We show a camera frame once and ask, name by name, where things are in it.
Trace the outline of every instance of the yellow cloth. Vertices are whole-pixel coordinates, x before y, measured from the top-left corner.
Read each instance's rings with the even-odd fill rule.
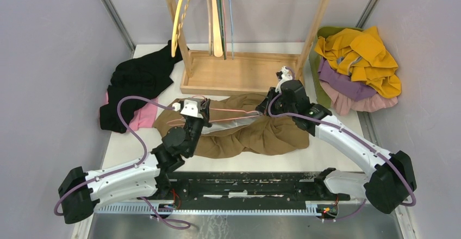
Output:
[[[400,79],[395,75],[398,65],[386,50],[376,26],[363,32],[344,29],[326,39],[319,37],[314,51],[325,57],[335,71],[373,87],[384,98],[394,98],[402,92]]]

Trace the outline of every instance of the wooden hanger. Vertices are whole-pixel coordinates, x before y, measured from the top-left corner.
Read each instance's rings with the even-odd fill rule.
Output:
[[[173,34],[171,36],[171,57],[175,57],[176,48],[178,47],[179,33],[183,27],[184,19],[186,18],[186,12],[189,7],[190,0],[187,0],[186,5],[184,6],[184,12],[181,16],[181,22],[179,22],[179,13],[181,12],[181,6],[183,5],[183,0],[178,1],[176,6],[175,21],[173,22]]]
[[[212,18],[212,13],[213,11],[211,10],[211,0],[207,0],[207,9],[208,9],[208,54],[211,56],[213,55],[213,32],[212,32],[212,27],[213,27],[213,18]]]
[[[224,53],[224,59],[227,59],[227,40],[226,40],[226,8],[224,6],[224,0],[218,0],[219,5],[219,15],[220,15],[220,26],[221,26],[221,41],[222,41],[222,49]]]
[[[222,52],[222,42],[221,42],[221,29],[219,23],[219,14],[217,11],[217,0],[211,0],[212,13],[213,13],[213,51],[216,57],[221,57]]]

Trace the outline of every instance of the metal frame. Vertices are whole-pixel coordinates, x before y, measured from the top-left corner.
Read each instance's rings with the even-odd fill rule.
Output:
[[[115,9],[115,6],[112,3],[112,0],[101,0],[101,1],[104,4],[105,8],[107,9],[107,12],[109,13],[110,17],[114,21],[114,24],[117,26],[117,29],[122,35],[122,38],[125,41],[126,45],[128,46],[128,48],[131,50],[133,54],[134,49],[136,48],[136,45],[134,44],[133,39],[128,33],[127,28],[123,24],[122,19],[120,18],[120,15],[117,13],[117,10]]]
[[[367,22],[368,18],[370,17],[370,15],[373,12],[373,9],[375,8],[377,3],[378,3],[378,0],[369,0],[368,1],[368,4],[366,5],[365,10],[363,10],[363,13],[360,16],[356,27],[363,28],[363,26]]]

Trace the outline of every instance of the wooden frame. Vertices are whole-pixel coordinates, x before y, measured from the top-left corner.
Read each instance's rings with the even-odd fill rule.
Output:
[[[176,0],[166,0],[174,22]],[[329,0],[320,0],[309,28],[301,54],[235,52],[235,59],[209,56],[207,51],[188,51],[184,33],[180,32],[178,45],[184,60],[181,92],[202,95],[239,95],[244,93],[267,94],[269,87],[277,85],[274,73],[289,66],[302,83],[302,71]]]

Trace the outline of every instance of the brown cloth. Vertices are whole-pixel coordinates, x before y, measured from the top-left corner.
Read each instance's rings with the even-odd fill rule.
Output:
[[[253,111],[264,98],[258,94],[232,96],[222,101],[212,100],[210,108]],[[243,112],[210,110],[210,120],[244,116],[245,113]],[[178,112],[164,110],[154,122],[153,127],[157,128],[161,136],[164,137],[171,128],[166,123],[180,118],[182,116]],[[250,125],[202,135],[198,141],[195,155],[212,159],[230,158],[243,151],[264,155],[281,155],[308,146],[309,134],[299,129],[290,117],[260,116]]]

